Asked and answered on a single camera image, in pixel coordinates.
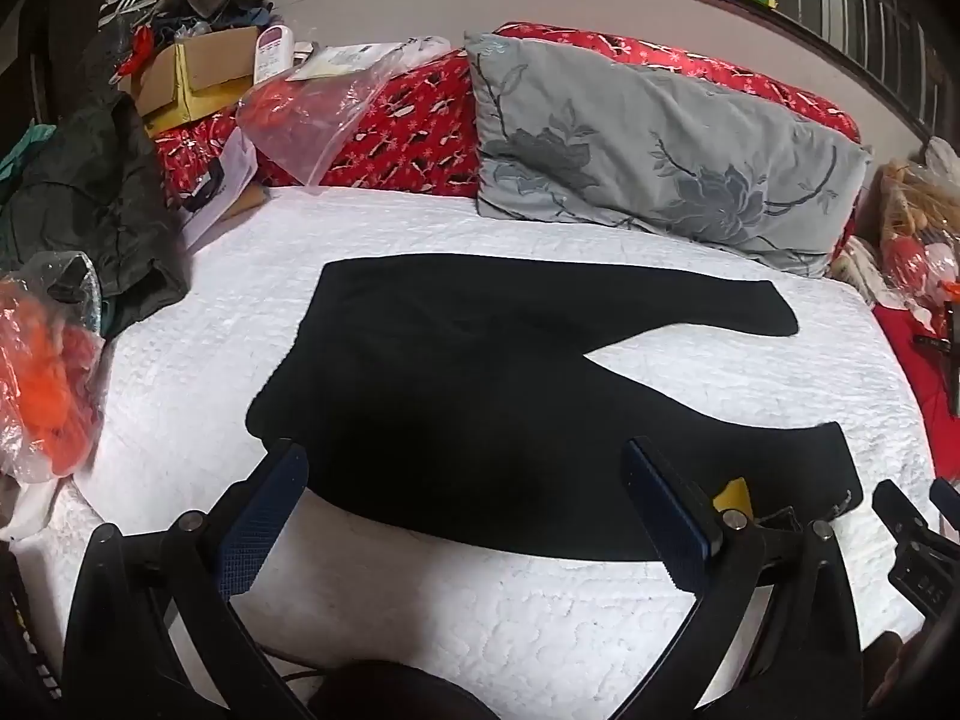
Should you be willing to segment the black pants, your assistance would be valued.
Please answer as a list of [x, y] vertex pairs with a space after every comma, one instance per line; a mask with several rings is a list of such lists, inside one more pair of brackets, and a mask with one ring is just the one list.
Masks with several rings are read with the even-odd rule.
[[766, 281], [477, 255], [332, 262], [245, 426], [291, 440], [350, 514], [506, 553], [649, 561], [622, 479], [644, 439], [708, 496], [743, 479], [757, 514], [861, 504], [843, 431], [731, 424], [592, 360], [670, 325], [789, 338]]

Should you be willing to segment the white quilted bed cover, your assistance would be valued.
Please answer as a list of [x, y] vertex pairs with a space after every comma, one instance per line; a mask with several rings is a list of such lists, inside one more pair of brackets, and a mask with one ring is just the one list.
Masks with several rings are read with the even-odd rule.
[[[169, 527], [245, 478], [263, 450], [252, 398], [291, 348], [319, 273], [377, 255], [496, 255], [619, 263], [761, 280], [759, 263], [638, 231], [512, 223], [466, 200], [285, 188], [213, 232], [178, 304], [135, 323], [104, 360], [103, 435], [60, 489], [47, 527], [14, 545], [34, 630], [64, 646], [89, 535]], [[839, 281], [778, 275], [799, 332], [759, 340], [674, 327], [597, 353], [610, 371], [747, 426], [843, 429], [866, 488], [926, 507], [934, 478], [907, 378], [861, 296]], [[555, 561], [452, 546], [304, 496], [236, 608], [254, 639], [316, 665], [407, 661], [505, 718], [604, 718], [669, 644], [690, 606], [651, 562]]]

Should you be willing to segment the bagged items right side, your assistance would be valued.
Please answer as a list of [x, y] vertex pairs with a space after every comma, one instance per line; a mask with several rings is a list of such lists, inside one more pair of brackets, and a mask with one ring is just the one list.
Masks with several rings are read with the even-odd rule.
[[828, 275], [944, 338], [958, 317], [958, 151], [934, 137], [875, 173]]

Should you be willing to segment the orange item in plastic bag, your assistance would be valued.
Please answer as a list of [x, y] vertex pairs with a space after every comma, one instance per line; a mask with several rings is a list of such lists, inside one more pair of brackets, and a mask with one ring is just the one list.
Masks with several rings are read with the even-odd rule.
[[76, 472], [99, 429], [101, 291], [82, 252], [39, 252], [2, 277], [2, 472]]

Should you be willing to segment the white paper sheet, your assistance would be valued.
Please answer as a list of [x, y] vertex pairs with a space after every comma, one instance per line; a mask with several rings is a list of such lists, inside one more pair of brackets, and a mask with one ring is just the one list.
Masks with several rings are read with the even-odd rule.
[[179, 210], [187, 250], [194, 249], [200, 239], [223, 220], [252, 182], [257, 172], [256, 147], [240, 128], [235, 128], [210, 167], [213, 169], [210, 188], [202, 187], [185, 200]]

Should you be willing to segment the dark green jacket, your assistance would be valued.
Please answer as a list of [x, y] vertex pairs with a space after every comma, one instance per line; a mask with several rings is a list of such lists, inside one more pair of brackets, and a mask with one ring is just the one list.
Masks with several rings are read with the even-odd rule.
[[98, 32], [78, 65], [80, 101], [2, 187], [2, 268], [41, 252], [93, 262], [112, 340], [189, 291], [181, 230], [164, 201], [155, 145], [133, 99], [110, 82], [127, 37]]

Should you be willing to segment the clear plastic bag red contents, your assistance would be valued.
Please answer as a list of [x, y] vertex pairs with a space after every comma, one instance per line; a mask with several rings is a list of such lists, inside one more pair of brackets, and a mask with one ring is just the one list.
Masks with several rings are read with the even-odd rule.
[[423, 57], [423, 41], [327, 46], [254, 86], [236, 122], [267, 158], [302, 185], [317, 185], [371, 101]]

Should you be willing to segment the red patterned bedding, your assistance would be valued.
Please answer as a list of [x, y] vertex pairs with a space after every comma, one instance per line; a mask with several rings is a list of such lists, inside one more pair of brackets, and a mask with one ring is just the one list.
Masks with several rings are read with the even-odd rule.
[[[861, 140], [856, 121], [832, 101], [726, 60], [639, 37], [534, 21], [508, 21], [496, 32], [582, 47], [622, 64], [700, 78], [781, 104], [853, 142]], [[200, 188], [208, 166], [221, 156], [235, 126], [236, 114], [225, 109], [153, 137], [169, 197], [185, 199]], [[387, 82], [322, 182], [334, 187], [473, 197], [478, 190], [477, 171], [472, 82], [467, 55], [457, 49]]]

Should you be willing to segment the grey floral pillow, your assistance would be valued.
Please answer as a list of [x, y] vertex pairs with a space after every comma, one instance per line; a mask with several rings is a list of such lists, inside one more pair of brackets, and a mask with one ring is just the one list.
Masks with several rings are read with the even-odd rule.
[[477, 210], [662, 232], [820, 277], [871, 156], [781, 104], [540, 39], [471, 34]]

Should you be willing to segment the cardboard box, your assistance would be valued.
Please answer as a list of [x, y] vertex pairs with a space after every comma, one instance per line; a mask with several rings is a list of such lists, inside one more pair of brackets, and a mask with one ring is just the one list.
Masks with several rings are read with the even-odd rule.
[[252, 86], [257, 37], [248, 26], [178, 41], [119, 88], [151, 137], [193, 124], [237, 103]]

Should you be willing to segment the white pink bottle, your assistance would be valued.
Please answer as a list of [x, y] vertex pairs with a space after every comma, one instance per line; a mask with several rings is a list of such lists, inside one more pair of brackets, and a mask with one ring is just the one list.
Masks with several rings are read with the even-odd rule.
[[286, 25], [270, 25], [257, 37], [252, 83], [260, 85], [295, 65], [295, 38]]

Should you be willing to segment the pile of clothes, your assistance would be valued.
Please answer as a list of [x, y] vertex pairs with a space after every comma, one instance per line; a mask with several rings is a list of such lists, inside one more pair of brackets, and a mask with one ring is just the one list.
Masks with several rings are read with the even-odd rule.
[[116, 0], [99, 13], [99, 28], [121, 25], [130, 50], [155, 54], [189, 37], [228, 29], [265, 28], [274, 18], [272, 0]]

